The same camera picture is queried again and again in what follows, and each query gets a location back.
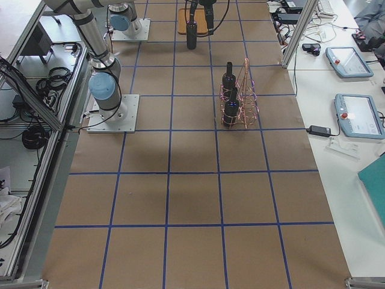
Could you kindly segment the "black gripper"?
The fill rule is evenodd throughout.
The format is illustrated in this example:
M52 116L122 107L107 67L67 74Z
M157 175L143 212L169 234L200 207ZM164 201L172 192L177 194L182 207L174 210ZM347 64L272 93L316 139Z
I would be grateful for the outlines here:
M205 7L205 19L208 29L208 35L213 35L214 33L214 10L213 5L217 0L199 0L199 4ZM195 22L195 12L196 12L196 2L191 1L189 8L189 23Z

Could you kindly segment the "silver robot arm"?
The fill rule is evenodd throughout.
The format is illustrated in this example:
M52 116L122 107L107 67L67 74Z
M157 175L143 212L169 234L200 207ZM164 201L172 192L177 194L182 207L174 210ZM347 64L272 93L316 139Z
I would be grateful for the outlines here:
M216 1L185 1L180 10L179 31L182 35L206 37L213 35L226 17L226 13L217 26L214 26L214 4ZM110 5L110 24L121 32L128 32L133 28L138 32L139 18L133 1Z
M88 88L99 106L99 113L104 121L112 120L122 112L120 109L122 93L119 89L121 66L109 51L97 27L92 9L117 3L117 1L45 1L55 14L71 18L88 49L93 69Z

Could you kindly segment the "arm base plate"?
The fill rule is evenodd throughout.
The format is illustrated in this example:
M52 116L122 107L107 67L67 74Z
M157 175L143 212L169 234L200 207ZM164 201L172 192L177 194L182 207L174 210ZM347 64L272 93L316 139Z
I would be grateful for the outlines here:
M135 132L139 107L139 95L123 95L117 110L103 111L96 101L86 130L91 133Z
M150 19L136 19L126 30L114 27L112 41L114 42L147 42L149 39Z

